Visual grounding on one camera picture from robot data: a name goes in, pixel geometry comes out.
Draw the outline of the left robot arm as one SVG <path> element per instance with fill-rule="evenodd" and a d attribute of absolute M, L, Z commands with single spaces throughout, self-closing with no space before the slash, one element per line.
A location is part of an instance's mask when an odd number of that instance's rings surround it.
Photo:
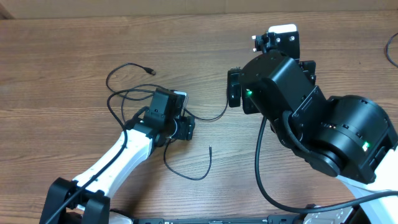
<path fill-rule="evenodd" d="M 173 138 L 189 141 L 195 128 L 182 116 L 188 95 L 157 88 L 149 106 L 122 123 L 116 143 L 95 164 L 73 180 L 59 177 L 50 186 L 41 223 L 132 223 L 110 209 L 110 200 L 130 173 L 157 147 Z"/>

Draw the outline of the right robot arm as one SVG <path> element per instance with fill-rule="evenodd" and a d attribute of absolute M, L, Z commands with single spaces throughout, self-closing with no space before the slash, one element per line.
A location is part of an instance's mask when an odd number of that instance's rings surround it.
<path fill-rule="evenodd" d="M 360 206 L 375 223 L 397 222 L 397 131 L 375 102 L 356 95 L 325 98 L 315 62 L 271 50 L 228 72 L 230 107 L 260 113 L 280 143 L 350 189 L 354 199 L 334 205 L 276 207 L 321 213 Z"/>

